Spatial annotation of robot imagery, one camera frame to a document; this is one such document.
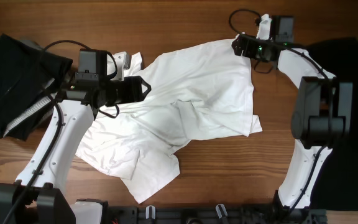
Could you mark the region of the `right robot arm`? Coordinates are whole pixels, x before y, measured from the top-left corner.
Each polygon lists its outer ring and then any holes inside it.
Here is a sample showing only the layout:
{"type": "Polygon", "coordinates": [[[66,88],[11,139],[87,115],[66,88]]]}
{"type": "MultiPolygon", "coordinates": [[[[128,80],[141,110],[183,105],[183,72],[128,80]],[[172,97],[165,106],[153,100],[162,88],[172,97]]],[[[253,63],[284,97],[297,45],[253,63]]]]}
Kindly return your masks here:
{"type": "Polygon", "coordinates": [[[349,134],[352,89],[326,71],[303,47],[293,43],[292,18],[256,14],[257,35],[238,33],[232,48],[237,56],[270,62],[298,89],[291,117],[295,148],[282,185],[275,194],[277,217],[297,218],[309,208],[311,193],[334,145],[349,134]]]}

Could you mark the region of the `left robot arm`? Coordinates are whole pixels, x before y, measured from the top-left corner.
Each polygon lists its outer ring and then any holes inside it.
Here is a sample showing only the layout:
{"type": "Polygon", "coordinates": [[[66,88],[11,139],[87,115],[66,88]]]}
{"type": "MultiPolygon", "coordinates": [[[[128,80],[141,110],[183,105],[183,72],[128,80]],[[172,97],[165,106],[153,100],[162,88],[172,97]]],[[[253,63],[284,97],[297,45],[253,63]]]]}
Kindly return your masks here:
{"type": "Polygon", "coordinates": [[[100,108],[140,102],[151,86],[140,76],[125,77],[127,52],[81,49],[79,67],[52,100],[49,126],[24,170],[12,184],[0,184],[0,223],[108,223],[107,201],[79,199],[63,192],[78,146],[100,108]]]}

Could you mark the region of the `white t-shirt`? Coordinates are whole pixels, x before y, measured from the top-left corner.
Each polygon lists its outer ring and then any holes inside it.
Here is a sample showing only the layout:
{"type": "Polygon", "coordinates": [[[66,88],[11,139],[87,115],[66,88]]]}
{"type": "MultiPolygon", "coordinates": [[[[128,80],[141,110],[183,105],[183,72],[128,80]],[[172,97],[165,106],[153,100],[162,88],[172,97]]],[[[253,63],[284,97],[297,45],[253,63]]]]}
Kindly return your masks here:
{"type": "Polygon", "coordinates": [[[192,140],[261,132],[253,112],[251,63],[223,39],[159,55],[140,67],[132,57],[126,77],[152,87],[144,101],[103,107],[76,155],[120,178],[142,203],[180,173],[175,153],[192,140]]]}

